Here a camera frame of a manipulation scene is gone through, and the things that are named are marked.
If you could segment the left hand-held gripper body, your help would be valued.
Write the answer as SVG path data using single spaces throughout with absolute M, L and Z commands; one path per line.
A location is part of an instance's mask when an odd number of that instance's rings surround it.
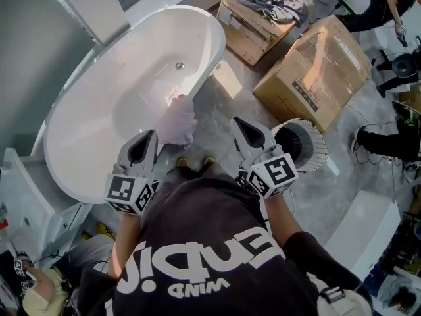
M 115 163 L 112 173 L 107 175 L 105 202 L 116 211 L 141 215 L 159 185 L 153 168 L 154 164 L 125 166 Z

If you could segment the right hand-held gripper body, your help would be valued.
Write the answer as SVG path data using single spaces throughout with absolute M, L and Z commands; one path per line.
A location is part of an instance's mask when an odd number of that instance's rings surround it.
M 241 162 L 235 181 L 253 195 L 268 199 L 286 191 L 299 177 L 289 153 L 284 153 L 281 145 L 273 145 L 257 151 L 240 150 Z

